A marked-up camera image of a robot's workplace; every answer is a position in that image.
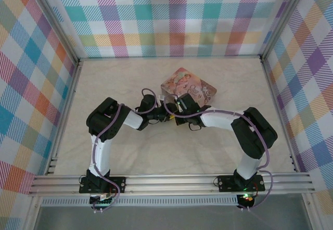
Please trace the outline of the pink decorated tin box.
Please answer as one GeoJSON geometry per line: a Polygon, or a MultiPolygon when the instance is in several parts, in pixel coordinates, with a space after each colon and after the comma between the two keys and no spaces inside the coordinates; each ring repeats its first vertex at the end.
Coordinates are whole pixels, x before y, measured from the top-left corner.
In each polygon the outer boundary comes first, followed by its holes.
{"type": "Polygon", "coordinates": [[[179,68],[161,84],[164,94],[174,94],[181,97],[190,94],[200,106],[207,105],[217,93],[217,89],[185,68],[179,68]]]}

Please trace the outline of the small green circuit board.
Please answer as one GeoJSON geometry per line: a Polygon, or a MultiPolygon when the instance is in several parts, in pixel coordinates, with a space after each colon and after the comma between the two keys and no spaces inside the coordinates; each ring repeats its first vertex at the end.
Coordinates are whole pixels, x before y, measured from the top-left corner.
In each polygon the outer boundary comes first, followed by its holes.
{"type": "Polygon", "coordinates": [[[95,208],[105,208],[113,202],[114,196],[111,194],[91,195],[89,204],[95,208]]]}

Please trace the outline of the aluminium corner frame post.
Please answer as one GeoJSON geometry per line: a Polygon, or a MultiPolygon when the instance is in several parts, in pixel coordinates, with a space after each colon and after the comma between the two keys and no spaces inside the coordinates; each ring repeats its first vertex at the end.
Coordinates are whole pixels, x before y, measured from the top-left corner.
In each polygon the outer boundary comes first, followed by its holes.
{"type": "Polygon", "coordinates": [[[59,37],[60,42],[62,43],[66,53],[69,55],[70,59],[75,63],[78,64],[80,59],[77,57],[73,47],[70,44],[68,37],[65,35],[63,28],[60,25],[51,5],[47,0],[36,0],[39,4],[44,16],[48,20],[52,29],[54,29],[56,35],[59,37]]]}
{"type": "Polygon", "coordinates": [[[279,19],[277,26],[275,30],[273,30],[272,35],[268,39],[268,42],[266,46],[263,49],[263,53],[260,54],[260,60],[262,62],[265,61],[265,59],[269,56],[271,51],[273,50],[276,42],[278,41],[278,38],[280,37],[283,29],[285,28],[286,24],[288,23],[290,17],[292,16],[297,4],[299,3],[300,0],[290,0],[281,15],[281,18],[279,19]]]}

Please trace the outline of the long aluminium base rail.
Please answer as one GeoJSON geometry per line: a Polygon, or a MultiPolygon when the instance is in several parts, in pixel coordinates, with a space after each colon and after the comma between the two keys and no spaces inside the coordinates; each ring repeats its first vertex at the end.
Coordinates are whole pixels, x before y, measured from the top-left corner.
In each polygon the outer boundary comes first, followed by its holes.
{"type": "MultiPolygon", "coordinates": [[[[237,188],[221,174],[178,175],[117,175],[120,195],[171,196],[216,194],[302,194],[315,192],[308,173],[260,173],[259,181],[247,188],[237,188]]],[[[31,196],[102,195],[92,185],[84,185],[80,175],[48,175],[35,177],[30,188],[31,196]]]]}

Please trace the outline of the aluminium floor edge rail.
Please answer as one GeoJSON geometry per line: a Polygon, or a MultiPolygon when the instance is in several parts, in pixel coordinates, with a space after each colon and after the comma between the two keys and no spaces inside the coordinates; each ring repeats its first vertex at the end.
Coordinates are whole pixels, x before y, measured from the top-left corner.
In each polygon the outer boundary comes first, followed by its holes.
{"type": "Polygon", "coordinates": [[[219,59],[260,59],[261,55],[229,55],[229,56],[159,56],[159,57],[99,57],[80,58],[80,62],[86,61],[116,61],[116,60],[146,60],[146,59],[190,59],[190,58],[219,58],[219,59]]]}
{"type": "Polygon", "coordinates": [[[76,92],[76,87],[80,78],[80,74],[83,67],[83,59],[79,59],[79,62],[76,64],[73,73],[73,79],[68,89],[68,95],[65,100],[64,108],[59,120],[59,125],[57,127],[56,135],[50,149],[48,159],[46,161],[46,166],[42,175],[52,175],[54,174],[54,169],[58,160],[58,153],[61,146],[61,141],[66,130],[66,125],[68,122],[68,117],[70,114],[71,106],[76,92]]]}
{"type": "Polygon", "coordinates": [[[294,151],[293,151],[293,148],[292,148],[292,145],[291,145],[289,134],[288,134],[287,128],[284,124],[284,118],[283,118],[282,110],[280,108],[280,103],[279,103],[278,96],[277,96],[278,93],[277,93],[276,88],[274,86],[274,83],[273,83],[273,81],[272,81],[272,79],[269,75],[268,68],[265,65],[265,59],[263,59],[261,55],[259,57],[260,57],[260,63],[261,63],[262,69],[263,69],[263,73],[265,75],[266,81],[268,83],[268,87],[269,87],[270,92],[271,92],[271,96],[272,96],[272,99],[273,99],[273,104],[274,104],[277,116],[279,118],[279,121],[280,121],[280,125],[281,125],[282,131],[283,131],[284,139],[287,142],[287,147],[288,147],[288,150],[289,150],[289,158],[291,159],[291,164],[292,164],[293,169],[294,169],[295,172],[300,172],[299,165],[297,163],[297,159],[296,159],[296,156],[294,154],[294,151]]]}

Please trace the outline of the black orange power connector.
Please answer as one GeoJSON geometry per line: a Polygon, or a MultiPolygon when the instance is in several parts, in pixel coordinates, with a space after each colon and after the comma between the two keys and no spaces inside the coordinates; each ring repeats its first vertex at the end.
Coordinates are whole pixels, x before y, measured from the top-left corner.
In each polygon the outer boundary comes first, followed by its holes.
{"type": "Polygon", "coordinates": [[[243,194],[237,195],[237,207],[240,209],[247,209],[254,206],[255,195],[243,194]]]}

